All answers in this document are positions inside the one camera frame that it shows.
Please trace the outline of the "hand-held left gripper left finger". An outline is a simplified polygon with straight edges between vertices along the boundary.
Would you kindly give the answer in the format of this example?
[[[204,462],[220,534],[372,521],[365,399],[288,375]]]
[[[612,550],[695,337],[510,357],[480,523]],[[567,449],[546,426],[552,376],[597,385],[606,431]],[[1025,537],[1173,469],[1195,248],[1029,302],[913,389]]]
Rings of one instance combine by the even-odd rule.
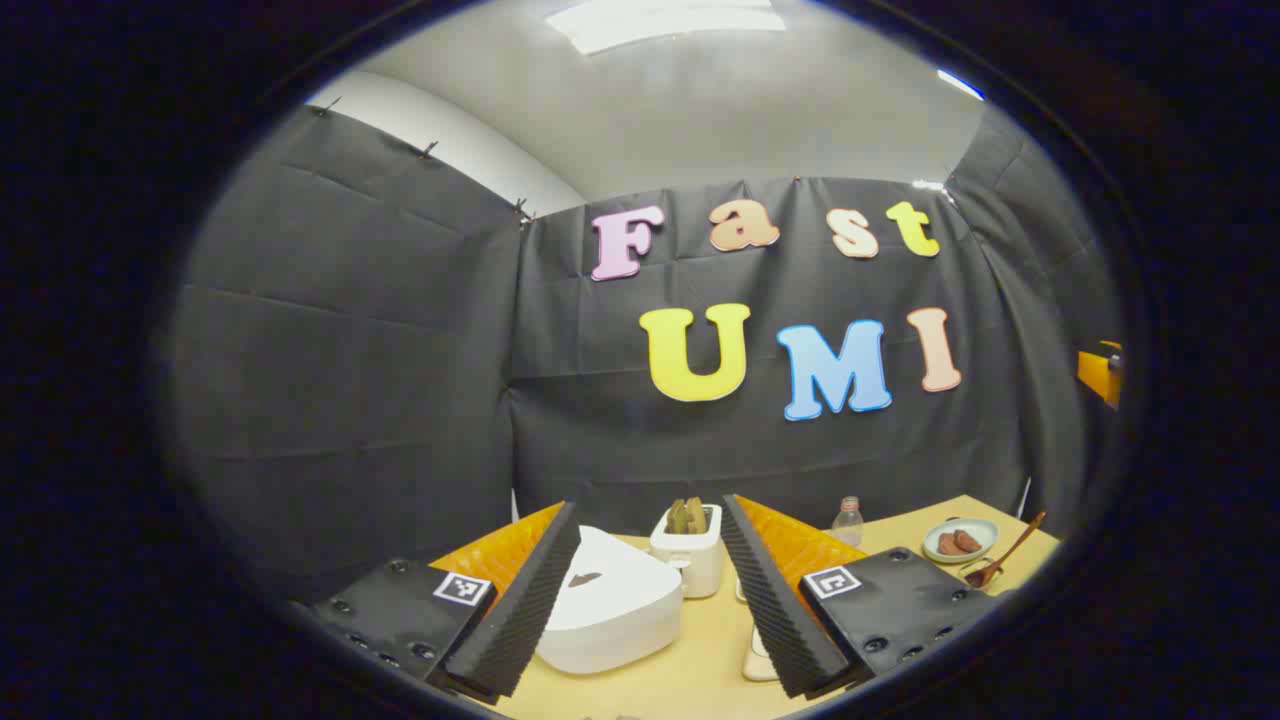
[[[383,562],[305,610],[362,656],[493,705],[515,693],[580,544],[558,502],[434,561]]]

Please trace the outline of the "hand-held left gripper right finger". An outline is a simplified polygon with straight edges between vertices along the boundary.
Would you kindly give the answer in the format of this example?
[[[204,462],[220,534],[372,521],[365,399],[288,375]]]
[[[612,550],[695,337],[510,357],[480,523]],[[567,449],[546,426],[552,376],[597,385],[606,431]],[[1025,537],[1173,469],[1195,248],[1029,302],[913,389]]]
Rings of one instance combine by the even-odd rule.
[[[787,696],[818,698],[932,653],[997,600],[905,547],[863,553],[741,495],[721,537]]]

